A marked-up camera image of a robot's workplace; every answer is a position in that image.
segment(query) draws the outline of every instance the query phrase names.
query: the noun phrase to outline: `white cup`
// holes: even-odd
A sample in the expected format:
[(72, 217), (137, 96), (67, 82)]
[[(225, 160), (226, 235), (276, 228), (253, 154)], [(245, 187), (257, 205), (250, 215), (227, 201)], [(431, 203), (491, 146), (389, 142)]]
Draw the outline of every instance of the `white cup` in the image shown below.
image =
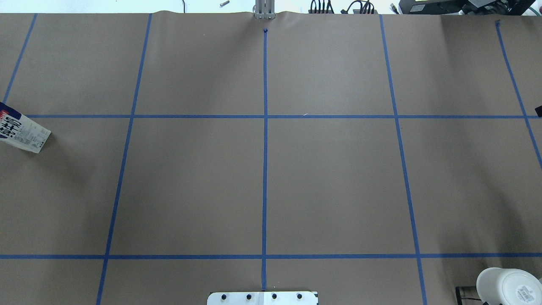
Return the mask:
[(542, 305), (542, 284), (519, 269), (488, 268), (478, 275), (476, 290), (489, 305)]

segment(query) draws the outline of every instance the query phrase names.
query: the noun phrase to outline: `round label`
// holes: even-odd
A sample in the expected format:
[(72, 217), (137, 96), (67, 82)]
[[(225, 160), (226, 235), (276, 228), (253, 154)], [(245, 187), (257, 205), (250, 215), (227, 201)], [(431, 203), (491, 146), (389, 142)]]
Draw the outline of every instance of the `round label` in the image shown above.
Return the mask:
[(516, 292), (516, 295), (517, 295), (518, 299), (521, 302), (525, 303), (525, 304), (534, 303), (536, 301), (536, 299), (537, 299), (537, 295), (534, 292), (534, 289), (532, 289), (528, 285), (519, 285), (515, 289), (515, 292)]

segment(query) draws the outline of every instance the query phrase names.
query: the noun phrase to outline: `cable bundle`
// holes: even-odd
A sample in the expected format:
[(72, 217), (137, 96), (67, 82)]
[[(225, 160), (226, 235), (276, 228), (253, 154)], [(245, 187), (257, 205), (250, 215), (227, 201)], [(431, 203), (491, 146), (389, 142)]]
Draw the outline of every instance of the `cable bundle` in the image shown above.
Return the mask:
[(341, 10), (341, 14), (348, 14), (348, 11), (352, 7), (354, 3), (359, 3), (359, 13), (360, 14), (374, 14), (375, 13), (375, 6), (369, 1), (369, 0), (355, 0), (354, 2), (350, 3), (348, 8), (346, 10)]
[(331, 0), (327, 0), (327, 7), (326, 7), (326, 0), (318, 0), (318, 9), (316, 8), (316, 0), (311, 1), (311, 9), (308, 11), (309, 14), (335, 14), (333, 11), (333, 7), (331, 6)]

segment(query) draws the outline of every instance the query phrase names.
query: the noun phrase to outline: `white carton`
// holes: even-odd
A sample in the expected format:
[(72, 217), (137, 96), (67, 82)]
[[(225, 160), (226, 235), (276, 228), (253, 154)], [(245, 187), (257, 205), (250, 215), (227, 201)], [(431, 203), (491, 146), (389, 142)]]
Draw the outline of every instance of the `white carton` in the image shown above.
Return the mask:
[(0, 141), (39, 153), (50, 134), (50, 130), (0, 103)]

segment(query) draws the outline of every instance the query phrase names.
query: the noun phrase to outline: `blue grid line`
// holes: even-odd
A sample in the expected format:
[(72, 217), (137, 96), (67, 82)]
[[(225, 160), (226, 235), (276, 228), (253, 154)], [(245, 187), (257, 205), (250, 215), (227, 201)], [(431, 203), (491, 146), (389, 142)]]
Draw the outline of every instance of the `blue grid line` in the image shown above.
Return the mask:
[[(267, 254), (267, 259), (413, 259), (413, 258), (542, 257), (542, 252), (518, 253), (379, 253), (379, 254)], [(0, 259), (105, 259), (105, 255), (4, 254)], [(219, 260), (261, 259), (260, 254), (216, 255), (109, 255), (109, 260)]]
[(122, 154), (122, 162), (120, 165), (119, 182), (117, 184), (117, 193), (115, 195), (115, 203), (113, 205), (113, 213), (111, 215), (111, 223), (109, 225), (109, 234), (107, 236), (107, 245), (105, 250), (104, 264), (102, 266), (102, 273), (100, 277), (100, 285), (98, 287), (98, 295), (96, 297), (96, 305), (100, 305), (102, 293), (104, 291), (105, 276), (107, 272), (107, 263), (109, 258), (109, 252), (111, 250), (111, 240), (113, 239), (113, 230), (115, 228), (115, 220), (117, 218), (117, 208), (119, 206), (120, 190), (122, 187), (122, 180), (124, 178), (124, 169), (126, 167), (126, 157), (128, 155), (128, 147), (130, 146), (130, 137), (132, 135), (132, 125), (134, 122), (134, 115), (136, 113), (137, 97), (139, 94), (139, 84), (141, 83), (141, 75), (143, 73), (143, 64), (145, 63), (145, 53), (147, 50), (147, 42), (149, 40), (149, 31), (151, 29), (152, 14), (149, 14), (147, 20), (147, 30), (145, 31), (145, 40), (143, 42), (143, 51), (141, 51), (141, 61), (139, 63), (139, 72), (137, 76), (137, 82), (135, 84), (134, 98), (132, 102), (132, 112), (130, 115), (130, 123), (128, 124), (128, 132), (126, 133), (126, 142), (124, 144), (124, 153)]
[[(29, 118), (186, 118), (186, 119), (524, 119), (524, 116), (476, 115), (27, 115)], [(538, 116), (527, 116), (539, 119)]]
[(263, 179), (262, 179), (262, 291), (267, 287), (267, 32), (263, 29)]
[(542, 168), (542, 157), (540, 157), (540, 151), (538, 150), (537, 141), (534, 138), (533, 130), (531, 129), (531, 124), (529, 123), (527, 112), (525, 111), (525, 106), (523, 105), (523, 100), (521, 100), (521, 95), (519, 94), (518, 85), (515, 82), (514, 73), (512, 72), (512, 68), (510, 67), (510, 62), (508, 61), (508, 56), (506, 55), (505, 44), (502, 41), (500, 20), (497, 20), (495, 22), (495, 28), (497, 29), (497, 36), (499, 37), (499, 43), (501, 44), (502, 57), (505, 59), (506, 68), (508, 69), (508, 73), (510, 74), (510, 79), (512, 80), (512, 85), (514, 86), (515, 95), (518, 97), (521, 113), (523, 113), (523, 118), (525, 119), (525, 125), (527, 125), (527, 130), (529, 131), (531, 142), (533, 142), (534, 153), (537, 155), (538, 164), (540, 165), (540, 168)]
[(34, 14), (34, 18), (32, 18), (32, 22), (30, 23), (30, 28), (28, 29), (27, 37), (24, 39), (23, 47), (21, 48), (21, 52), (19, 53), (19, 58), (17, 58), (17, 62), (15, 63), (15, 68), (13, 69), (13, 73), (11, 74), (11, 78), (9, 79), (8, 88), (5, 91), (4, 99), (2, 102), (4, 104), (7, 104), (9, 92), (11, 91), (11, 85), (13, 85), (13, 82), (15, 80), (15, 76), (17, 75), (17, 71), (19, 70), (19, 65), (21, 64), (21, 60), (23, 59), (24, 50), (27, 48), (28, 40), (30, 39), (30, 34), (32, 34), (32, 30), (34, 29), (34, 24), (36, 23), (37, 14)]
[(384, 30), (384, 20), (380, 17), (380, 30), (382, 32), (382, 44), (384, 46), (384, 57), (386, 59), (386, 69), (388, 70), (388, 83), (390, 85), (391, 103), (393, 106), (393, 115), (395, 116), (395, 129), (397, 130), (397, 140), (399, 144), (399, 153), (401, 155), (401, 164), (403, 166), (403, 177), (405, 181), (406, 199), (410, 213), (410, 224), (412, 227), (412, 237), (414, 239), (414, 249), (416, 250), (416, 262), (418, 264), (418, 275), (420, 277), (420, 288), (422, 292), (423, 305), (427, 305), (427, 295), (425, 293), (425, 282), (423, 279), (422, 260), (420, 258), (420, 244), (418, 242), (418, 232), (416, 229), (416, 219), (414, 218), (414, 208), (412, 207), (412, 197), (410, 195), (410, 183), (408, 180), (407, 163), (403, 149), (403, 139), (401, 137), (401, 126), (399, 125), (399, 116), (397, 114), (397, 104), (395, 101), (395, 91), (393, 90), (393, 79), (391, 77), (390, 58), (388, 56), (388, 46), (386, 44), (386, 32)]

